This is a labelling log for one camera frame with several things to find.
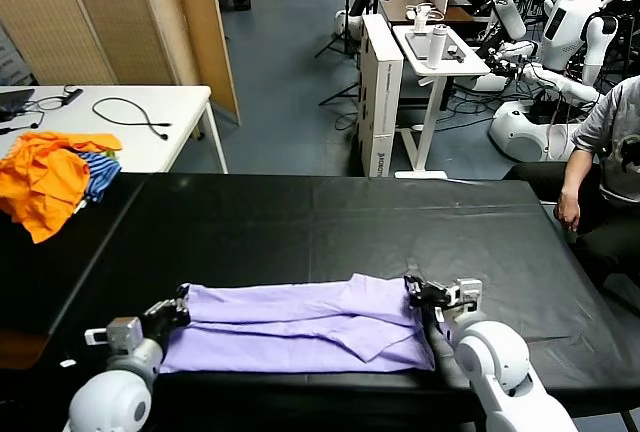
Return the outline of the person's right hand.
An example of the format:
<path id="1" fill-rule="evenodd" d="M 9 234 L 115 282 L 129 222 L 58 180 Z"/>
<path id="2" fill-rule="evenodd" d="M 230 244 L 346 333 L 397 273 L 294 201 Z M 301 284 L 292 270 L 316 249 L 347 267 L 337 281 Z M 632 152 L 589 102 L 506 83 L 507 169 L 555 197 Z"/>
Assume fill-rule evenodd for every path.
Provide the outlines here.
<path id="1" fill-rule="evenodd" d="M 554 208 L 554 216 L 561 225 L 576 232 L 580 221 L 579 196 L 576 191 L 563 189 Z"/>

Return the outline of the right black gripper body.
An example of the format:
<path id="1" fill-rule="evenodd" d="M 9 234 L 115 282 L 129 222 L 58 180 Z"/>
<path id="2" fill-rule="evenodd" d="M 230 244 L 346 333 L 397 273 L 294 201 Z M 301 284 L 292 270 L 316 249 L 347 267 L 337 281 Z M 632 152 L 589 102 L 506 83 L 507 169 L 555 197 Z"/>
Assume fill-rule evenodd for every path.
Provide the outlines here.
<path id="1" fill-rule="evenodd" d="M 446 308 L 451 303 L 451 293 L 448 288 L 446 292 L 423 292 L 423 294 L 424 304 L 422 307 Z"/>

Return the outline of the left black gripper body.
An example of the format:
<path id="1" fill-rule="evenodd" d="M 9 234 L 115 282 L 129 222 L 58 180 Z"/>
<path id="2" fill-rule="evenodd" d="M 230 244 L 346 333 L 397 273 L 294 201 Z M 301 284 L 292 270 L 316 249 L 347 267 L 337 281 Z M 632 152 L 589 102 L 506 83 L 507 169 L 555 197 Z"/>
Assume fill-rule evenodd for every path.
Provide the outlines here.
<path id="1" fill-rule="evenodd" d="M 142 315 L 141 324 L 145 338 L 154 340 L 159 345 L 166 345 L 171 334 L 183 327 L 174 326 L 175 315 Z"/>

